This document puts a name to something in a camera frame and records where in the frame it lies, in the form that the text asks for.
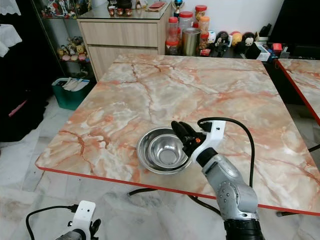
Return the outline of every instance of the countertop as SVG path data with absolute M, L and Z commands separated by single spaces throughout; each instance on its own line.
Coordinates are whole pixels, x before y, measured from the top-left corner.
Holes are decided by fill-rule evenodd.
M 320 125 L 320 60 L 282 58 L 278 61 Z
M 260 207 L 320 215 L 320 173 L 258 60 L 120 55 L 36 161 L 43 170 L 215 198 L 198 164 L 159 175 L 139 162 L 136 144 L 172 120 L 204 117 L 245 124 L 255 142 L 253 188 Z M 226 124 L 217 152 L 249 183 L 246 133 Z
M 160 11 L 146 11 L 145 8 L 141 8 L 132 9 L 132 16 L 118 16 L 117 13 L 114 14 L 114 16 L 110 16 L 108 12 L 108 2 L 106 2 L 78 16 L 78 19 L 159 20 L 169 5 L 169 3 L 166 3 Z

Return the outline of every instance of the metal canister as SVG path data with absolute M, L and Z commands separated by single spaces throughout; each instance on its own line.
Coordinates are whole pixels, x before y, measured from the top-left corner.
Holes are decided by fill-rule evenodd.
M 182 30 L 182 55 L 199 55 L 200 33 L 200 29 L 192 27 Z

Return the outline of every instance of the red table edge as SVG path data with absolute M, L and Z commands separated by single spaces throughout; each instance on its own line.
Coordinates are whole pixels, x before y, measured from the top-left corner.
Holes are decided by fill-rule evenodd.
M 310 103 L 308 102 L 308 100 L 305 98 L 305 96 L 303 95 L 303 93 L 300 91 L 299 87 L 296 85 L 295 81 L 291 78 L 291 76 L 289 75 L 289 73 L 287 73 L 287 70 L 285 69 L 285 67 L 281 64 L 281 62 L 276 59 L 276 63 L 278 63 L 279 67 L 281 68 L 282 72 L 284 73 L 284 75 L 286 76 L 286 78 L 291 82 L 292 86 L 294 87 L 294 89 L 297 91 L 297 93 L 299 94 L 299 96 L 301 97 L 302 101 L 305 103 L 306 107 L 309 109 L 309 111 L 311 112 L 311 114 L 314 116 L 316 122 L 320 125 L 320 118 L 318 117 L 317 113 L 315 112 L 315 110 L 312 108 L 312 106 L 310 105 Z
M 115 182 L 115 183 L 120 183 L 120 184 L 133 185 L 133 186 L 138 186 L 138 187 L 143 187 L 143 188 L 157 189 L 157 190 L 173 192 L 173 193 L 177 193 L 177 194 L 185 194 L 185 195 L 197 196 L 197 197 L 206 198 L 206 199 L 216 199 L 215 196 L 205 195 L 205 194 L 201 194 L 201 193 L 193 193 L 193 192 L 188 192 L 188 191 L 181 191 L 181 190 L 176 190 L 176 189 L 172 189 L 172 188 L 166 188 L 166 187 L 162 187 L 162 186 L 152 186 L 152 185 L 148 185 L 148 184 L 117 180 L 117 179 L 112 179 L 112 178 L 107 178 L 107 177 L 102 177 L 102 176 L 94 176 L 94 175 L 87 175 L 87 174 L 83 174 L 83 173 L 62 171 L 62 170 L 57 170 L 57 169 L 52 169 L 52 168 L 47 168 L 47 167 L 41 167 L 41 166 L 38 166 L 38 165 L 36 165 L 36 167 L 41 169 L 41 170 L 44 170 L 44 171 L 54 172 L 54 173 L 59 173 L 59 174 L 67 174 L 67 175 L 79 176 L 79 177 L 84 177 L 84 178 L 89 178 L 89 179 L 98 179 L 98 180 L 104 180 L 104 181 Z M 305 214 L 305 215 L 312 215 L 312 216 L 320 216 L 320 212 L 302 211 L 302 210 L 283 208 L 283 207 L 277 207 L 277 206 L 269 206 L 269 205 L 264 205 L 264 204 L 258 204 L 258 207 L 264 208 L 264 209 L 277 210 L 277 211 L 281 211 L 281 212 L 290 212 L 290 213 L 295 213 L 295 214 Z

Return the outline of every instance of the wooden cabinet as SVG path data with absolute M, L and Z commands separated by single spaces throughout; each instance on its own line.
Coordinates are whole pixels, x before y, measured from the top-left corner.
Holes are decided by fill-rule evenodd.
M 93 9 L 84 18 L 80 16 L 77 21 L 95 78 L 101 79 L 119 54 L 164 55 L 166 23 L 171 9 L 171 4 L 167 3 L 164 10 L 158 13 L 158 19 L 153 17 L 157 16 L 154 12 L 144 12 L 146 18 L 135 18 L 135 12 L 134 18 L 97 17 L 97 14 L 108 14 L 106 6 Z

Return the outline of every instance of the white cloth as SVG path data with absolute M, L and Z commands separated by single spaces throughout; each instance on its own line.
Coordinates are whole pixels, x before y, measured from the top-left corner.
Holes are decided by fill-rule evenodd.
M 15 13 L 19 16 L 21 15 L 16 0 L 0 0 L 0 14 L 6 15 Z
M 9 47 L 22 42 L 14 26 L 10 24 L 0 25 L 0 57 L 4 57 L 9 51 Z

